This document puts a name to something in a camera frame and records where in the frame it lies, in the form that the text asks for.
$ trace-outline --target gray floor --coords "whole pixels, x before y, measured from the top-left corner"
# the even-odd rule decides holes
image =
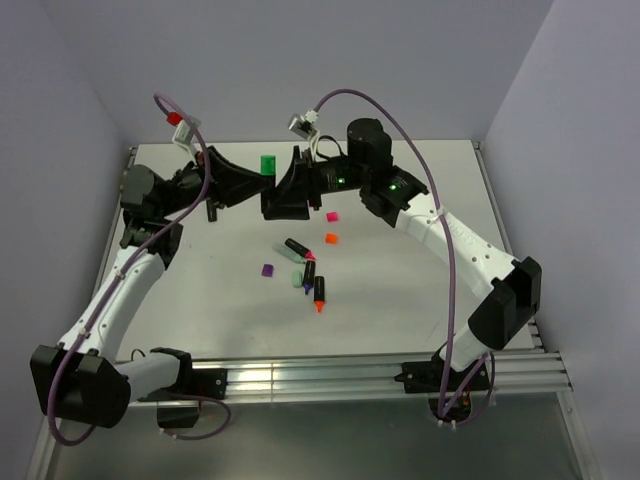
[[[433,425],[422,399],[234,406],[220,436],[158,435],[155,409],[59,449],[51,479],[577,479],[555,395],[498,398],[457,432]],[[205,430],[219,420],[198,425]],[[84,427],[73,426],[68,435]]]

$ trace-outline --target orange cap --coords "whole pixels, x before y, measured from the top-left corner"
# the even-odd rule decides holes
[[[327,243],[333,243],[334,245],[338,243],[338,235],[335,233],[327,233],[327,236],[324,237],[324,241]]]

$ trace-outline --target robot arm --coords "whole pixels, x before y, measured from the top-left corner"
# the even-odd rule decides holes
[[[295,147],[289,169],[277,185],[274,175],[235,166],[209,147],[212,174],[205,200],[225,208],[259,193],[266,220],[305,220],[309,219],[309,207],[318,210],[322,206],[323,195],[359,189],[362,203],[371,213],[447,261],[444,231],[433,198],[423,183],[393,165],[392,142],[380,122],[355,120],[348,127],[347,143],[347,155],[322,162],[316,162],[309,150],[301,153]],[[31,370],[43,413],[65,348],[84,332],[84,322],[95,310],[97,299],[113,277],[121,275],[120,267],[136,248],[167,225],[165,217],[197,198],[205,180],[197,155],[195,160],[170,180],[142,165],[126,172],[120,202],[126,228],[113,268],[58,345],[40,346],[32,355]],[[491,246],[452,214],[447,212],[445,218],[454,237],[458,273],[482,299],[454,337],[451,366],[456,372],[465,372],[482,354],[503,349],[538,310],[541,270],[530,258],[518,262]],[[171,264],[181,233],[182,226],[172,228],[137,258],[120,282],[65,370],[56,398],[58,417],[110,428],[131,401],[156,390],[193,393],[191,356],[186,352],[158,348],[143,359],[115,365],[122,338],[147,292]],[[445,353],[443,348],[432,359],[440,372]],[[448,386],[455,389],[457,384],[452,380]]]

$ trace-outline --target white table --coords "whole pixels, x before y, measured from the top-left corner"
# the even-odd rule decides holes
[[[291,160],[293,142],[217,144],[230,161],[258,171],[260,155],[277,156],[278,178]],[[502,247],[496,218],[469,141],[419,141],[444,205],[487,241]],[[322,150],[335,149],[321,144]],[[395,162],[425,179],[404,142],[394,142]],[[188,160],[173,145],[141,145],[136,163],[168,178]],[[208,223],[204,204],[184,222],[180,249],[168,271],[140,307],[122,342],[118,360],[134,348],[157,346],[191,352],[194,358],[265,358],[429,352],[445,341],[448,268],[415,240],[374,217],[357,192],[326,195],[310,221],[266,222],[259,197],[219,212]],[[325,213],[337,211],[340,222]],[[119,248],[120,218],[108,265]],[[327,232],[340,236],[327,245]],[[312,296],[291,286],[299,266],[271,250],[297,239],[318,258],[327,304],[316,313]],[[273,278],[260,275],[275,266]],[[479,300],[460,281],[456,324]],[[509,349],[533,348],[524,328]]]

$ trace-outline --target black cable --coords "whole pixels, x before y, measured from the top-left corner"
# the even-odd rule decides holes
[[[344,152],[342,151],[342,147],[340,147],[340,144],[335,138],[333,138],[331,135],[320,135],[320,137],[318,138],[318,142],[322,140],[330,140],[331,142],[335,143],[336,147],[338,147],[338,151],[340,152],[340,156],[344,157]],[[320,151],[316,152],[316,155],[325,160],[329,160],[331,158],[328,155],[324,155],[320,153]]]
[[[140,355],[142,355],[143,357],[146,357],[147,355],[140,350],[139,348],[134,348],[133,350],[131,350],[131,361],[133,362],[133,354],[138,352]]]

